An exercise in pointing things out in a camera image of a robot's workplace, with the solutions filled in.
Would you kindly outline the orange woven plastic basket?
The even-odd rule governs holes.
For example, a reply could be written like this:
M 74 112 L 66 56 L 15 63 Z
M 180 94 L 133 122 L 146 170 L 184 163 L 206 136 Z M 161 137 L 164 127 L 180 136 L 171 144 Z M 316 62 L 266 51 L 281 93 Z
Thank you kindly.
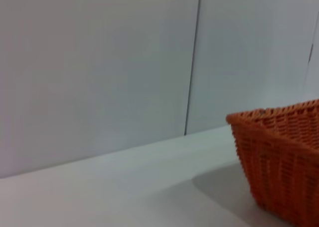
M 257 205 L 296 227 L 319 227 L 319 99 L 226 121 Z

